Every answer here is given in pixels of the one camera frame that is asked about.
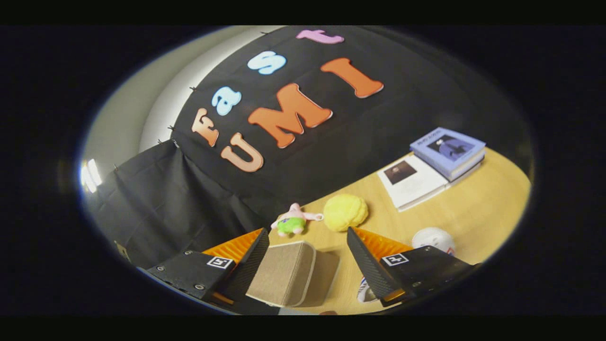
plush toy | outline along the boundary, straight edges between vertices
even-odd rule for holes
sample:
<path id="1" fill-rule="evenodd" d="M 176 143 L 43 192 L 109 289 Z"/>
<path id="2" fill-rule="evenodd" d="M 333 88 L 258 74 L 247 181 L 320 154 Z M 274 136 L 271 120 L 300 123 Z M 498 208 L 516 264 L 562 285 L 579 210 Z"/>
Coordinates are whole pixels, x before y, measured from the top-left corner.
<path id="1" fill-rule="evenodd" d="M 324 223 L 335 232 L 355 228 L 368 217 L 364 199 L 351 194 L 338 194 L 328 199 L 324 206 Z"/>
<path id="2" fill-rule="evenodd" d="M 450 255 L 455 254 L 455 243 L 453 237 L 448 232 L 439 228 L 424 228 L 417 232 L 413 237 L 413 248 L 422 248 L 423 246 L 431 245 L 436 249 L 440 249 Z"/>
<path id="3" fill-rule="evenodd" d="M 278 220 L 271 224 L 272 229 L 278 229 L 280 237 L 286 237 L 288 234 L 300 234 L 305 229 L 307 220 L 321 221 L 324 215 L 316 213 L 305 213 L 301 210 L 299 204 L 290 205 L 290 211 L 280 215 Z"/>

yellow fuzzy ball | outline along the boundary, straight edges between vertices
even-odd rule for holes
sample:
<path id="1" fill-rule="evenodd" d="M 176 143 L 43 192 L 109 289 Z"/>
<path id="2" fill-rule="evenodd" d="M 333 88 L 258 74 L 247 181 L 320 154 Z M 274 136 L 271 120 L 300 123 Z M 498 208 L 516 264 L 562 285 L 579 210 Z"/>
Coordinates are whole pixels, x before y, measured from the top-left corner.
<path id="1" fill-rule="evenodd" d="M 351 194 L 339 194 L 328 199 L 324 205 L 324 224 L 335 232 L 355 228 L 368 217 L 368 206 L 364 199 Z"/>

table surface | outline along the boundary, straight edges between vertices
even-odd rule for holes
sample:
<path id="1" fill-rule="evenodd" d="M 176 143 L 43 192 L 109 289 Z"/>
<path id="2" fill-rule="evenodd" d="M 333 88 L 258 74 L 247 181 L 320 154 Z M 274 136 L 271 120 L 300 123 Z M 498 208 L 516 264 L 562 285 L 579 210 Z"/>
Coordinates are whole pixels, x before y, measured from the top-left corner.
<path id="1" fill-rule="evenodd" d="M 510 160 L 486 148 L 479 169 L 446 191 L 404 212 L 398 212 L 393 206 L 376 172 L 306 204 L 303 209 L 305 212 L 323 212 L 329 198 L 344 193 L 358 195 L 368 204 L 368 218 L 358 227 L 411 245 L 418 230 L 436 226 L 452 235 L 455 256 L 473 265 L 488 259 L 511 235 L 526 207 L 530 180 Z M 362 272 L 347 246 L 346 237 L 346 232 L 333 232 L 321 221 L 309 221 L 302 235 L 280 237 L 276 230 L 269 233 L 270 245 L 305 240 L 318 251 L 340 257 L 324 304 L 291 309 L 314 314 L 332 310 L 340 315 L 387 309 L 380 301 L 361 303 L 357 300 Z"/>

white wall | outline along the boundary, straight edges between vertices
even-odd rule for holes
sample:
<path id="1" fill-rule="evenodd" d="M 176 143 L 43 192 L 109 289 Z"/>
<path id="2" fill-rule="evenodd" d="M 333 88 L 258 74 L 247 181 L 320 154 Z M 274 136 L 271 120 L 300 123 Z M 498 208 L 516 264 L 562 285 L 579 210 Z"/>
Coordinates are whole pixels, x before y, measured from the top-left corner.
<path id="1" fill-rule="evenodd" d="M 139 152 L 156 145 L 158 139 L 165 141 L 170 138 L 171 130 L 168 126 L 174 125 L 181 108 L 191 95 L 190 87 L 197 86 L 232 53 L 262 36 L 262 31 L 271 32 L 280 27 L 283 26 L 257 26 L 227 40 L 222 36 L 208 37 L 207 44 L 214 47 L 203 55 L 199 54 L 199 57 L 179 72 L 158 96 L 145 122 Z"/>
<path id="2" fill-rule="evenodd" d="M 168 52 L 131 76 L 92 124 L 82 158 L 96 160 L 101 179 L 143 150 L 170 137 L 189 94 L 229 54 L 280 26 L 234 26 Z"/>

pink plush toy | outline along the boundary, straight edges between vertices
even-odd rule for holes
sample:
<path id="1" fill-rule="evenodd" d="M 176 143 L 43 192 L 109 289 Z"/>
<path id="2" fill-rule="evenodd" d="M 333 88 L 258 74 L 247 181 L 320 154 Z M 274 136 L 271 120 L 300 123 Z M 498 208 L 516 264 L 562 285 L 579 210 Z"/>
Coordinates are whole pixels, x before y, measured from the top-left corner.
<path id="1" fill-rule="evenodd" d="M 290 211 L 278 217 L 278 220 L 271 224 L 271 228 L 278 229 L 280 237 L 286 237 L 288 234 L 300 234 L 305 229 L 307 220 L 321 221 L 324 219 L 324 214 L 320 213 L 305 213 L 301 210 L 299 204 L 290 205 Z"/>

